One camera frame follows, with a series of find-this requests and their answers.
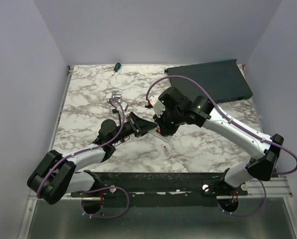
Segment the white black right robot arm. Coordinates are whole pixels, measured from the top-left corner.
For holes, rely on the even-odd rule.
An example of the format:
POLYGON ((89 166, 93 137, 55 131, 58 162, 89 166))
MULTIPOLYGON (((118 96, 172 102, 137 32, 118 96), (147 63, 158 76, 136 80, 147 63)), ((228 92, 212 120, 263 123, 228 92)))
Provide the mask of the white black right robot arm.
POLYGON ((269 136, 256 131, 220 107, 214 107, 206 97, 198 96, 191 101, 175 87, 167 88, 158 97, 151 96, 148 102, 153 107, 153 119, 161 136, 171 137, 181 125, 193 124, 225 137, 250 155, 249 161, 224 171, 218 183, 222 194, 230 195, 251 179, 270 181, 284 141, 281 135, 269 136))

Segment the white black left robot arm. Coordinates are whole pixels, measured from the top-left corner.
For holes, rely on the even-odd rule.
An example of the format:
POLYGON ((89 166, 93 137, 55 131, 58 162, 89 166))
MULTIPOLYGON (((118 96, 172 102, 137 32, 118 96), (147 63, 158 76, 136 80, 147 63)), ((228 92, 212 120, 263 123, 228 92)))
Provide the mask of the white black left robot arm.
POLYGON ((48 204, 58 202, 66 193, 83 191, 93 197, 100 185, 90 173, 81 169, 108 160, 116 148, 114 144, 130 135, 141 137, 157 128, 157 123, 129 113, 122 116, 121 125, 106 119, 101 123, 97 138, 87 147, 66 154, 51 150, 46 153, 30 175, 27 186, 48 204))

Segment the white remote control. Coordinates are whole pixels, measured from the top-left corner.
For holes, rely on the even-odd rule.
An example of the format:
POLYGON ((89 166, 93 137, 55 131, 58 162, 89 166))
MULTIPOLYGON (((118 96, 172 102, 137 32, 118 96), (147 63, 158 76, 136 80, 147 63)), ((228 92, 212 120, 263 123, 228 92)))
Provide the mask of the white remote control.
POLYGON ((158 132, 156 132, 156 129, 157 129, 157 127, 152 130, 149 130, 148 133, 157 137, 158 139, 160 139, 166 143, 169 143, 172 140, 172 136, 163 136, 163 135, 159 134, 158 132))

